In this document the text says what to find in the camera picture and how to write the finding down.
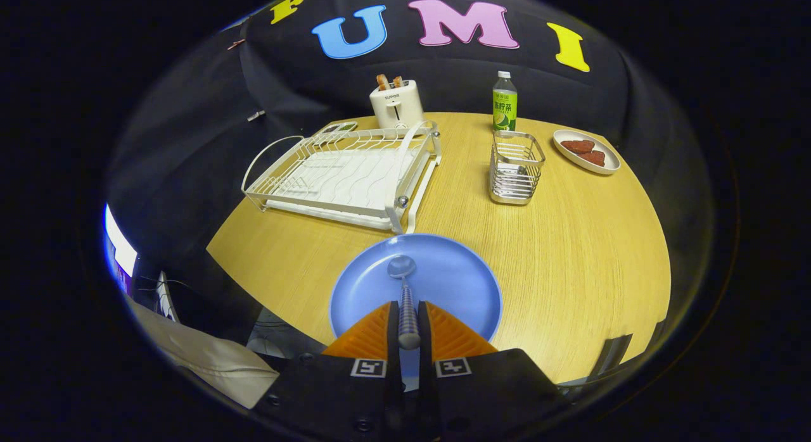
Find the white toaster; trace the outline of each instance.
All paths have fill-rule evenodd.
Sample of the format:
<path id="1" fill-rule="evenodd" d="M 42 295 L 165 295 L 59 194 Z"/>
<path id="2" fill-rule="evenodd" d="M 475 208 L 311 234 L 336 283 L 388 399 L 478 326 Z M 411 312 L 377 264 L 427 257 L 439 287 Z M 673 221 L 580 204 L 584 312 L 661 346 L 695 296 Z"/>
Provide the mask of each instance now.
<path id="1" fill-rule="evenodd" d="M 389 82 L 384 91 L 378 86 L 369 94 L 369 101 L 379 128 L 409 128 L 425 120 L 414 79 L 404 80 L 402 87 Z"/>

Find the spoon handle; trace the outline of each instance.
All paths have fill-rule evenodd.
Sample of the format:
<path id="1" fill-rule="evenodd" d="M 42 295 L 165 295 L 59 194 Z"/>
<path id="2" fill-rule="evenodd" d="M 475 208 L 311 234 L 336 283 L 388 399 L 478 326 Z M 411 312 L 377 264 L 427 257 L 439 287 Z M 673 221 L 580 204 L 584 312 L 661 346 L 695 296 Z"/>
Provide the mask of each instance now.
<path id="1" fill-rule="evenodd" d="M 400 324 L 397 326 L 397 341 L 402 349 L 414 350 L 419 347 L 419 340 L 417 311 L 414 309 L 411 286 L 403 277 L 402 289 L 400 289 Z"/>

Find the pink letter m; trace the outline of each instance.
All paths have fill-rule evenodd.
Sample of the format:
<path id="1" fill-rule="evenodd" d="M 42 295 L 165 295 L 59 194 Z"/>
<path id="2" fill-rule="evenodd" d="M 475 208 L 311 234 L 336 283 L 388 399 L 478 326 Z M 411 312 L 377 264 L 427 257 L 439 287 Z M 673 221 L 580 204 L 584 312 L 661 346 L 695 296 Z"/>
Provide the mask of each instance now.
<path id="1" fill-rule="evenodd" d="M 478 38 L 478 42 L 484 46 L 506 49 L 518 47 L 518 41 L 513 40 L 507 21 L 504 20 L 507 9 L 498 4 L 473 3 L 466 15 L 459 15 L 448 4 L 438 0 L 412 1 L 408 6 L 419 11 L 423 19 L 425 36 L 419 41 L 424 46 L 442 46 L 451 42 L 451 37 L 442 32 L 444 24 L 463 43 L 470 43 L 476 27 L 481 26 L 482 36 Z"/>

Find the wire basket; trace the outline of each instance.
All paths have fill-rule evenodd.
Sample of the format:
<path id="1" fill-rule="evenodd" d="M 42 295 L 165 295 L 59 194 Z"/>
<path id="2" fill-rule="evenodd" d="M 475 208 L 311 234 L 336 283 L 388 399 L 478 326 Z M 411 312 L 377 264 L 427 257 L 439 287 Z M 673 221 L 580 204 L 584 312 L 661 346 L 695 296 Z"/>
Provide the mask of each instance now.
<path id="1" fill-rule="evenodd" d="M 243 192 L 261 211 L 282 209 L 397 234 L 404 232 L 400 219 L 410 206 L 405 232 L 413 232 L 431 173 L 441 162 L 438 137 L 434 121 L 409 129 L 289 136 L 255 157 L 245 172 Z M 261 154 L 293 138 L 300 141 L 246 187 Z"/>
<path id="2" fill-rule="evenodd" d="M 490 199 L 507 205 L 529 203 L 546 159 L 538 140 L 531 134 L 512 130 L 493 131 Z"/>

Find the blue letter u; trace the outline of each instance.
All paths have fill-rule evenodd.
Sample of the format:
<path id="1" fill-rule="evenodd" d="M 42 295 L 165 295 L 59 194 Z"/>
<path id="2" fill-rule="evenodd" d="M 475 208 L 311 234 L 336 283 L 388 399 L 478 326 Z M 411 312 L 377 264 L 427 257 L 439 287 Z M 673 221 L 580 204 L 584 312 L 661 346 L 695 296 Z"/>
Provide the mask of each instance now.
<path id="1" fill-rule="evenodd" d="M 383 23 L 382 15 L 384 9 L 386 9 L 386 6 L 376 4 L 376 6 L 368 6 L 354 13 L 354 17 L 363 20 L 363 24 L 366 26 L 367 32 L 369 32 L 366 40 L 359 43 L 347 43 L 344 32 L 341 30 L 341 24 L 345 21 L 344 18 L 335 18 L 335 20 L 321 23 L 313 27 L 312 33 L 318 35 L 321 49 L 330 58 L 356 58 L 373 52 L 383 44 L 383 41 L 386 41 L 386 25 Z"/>

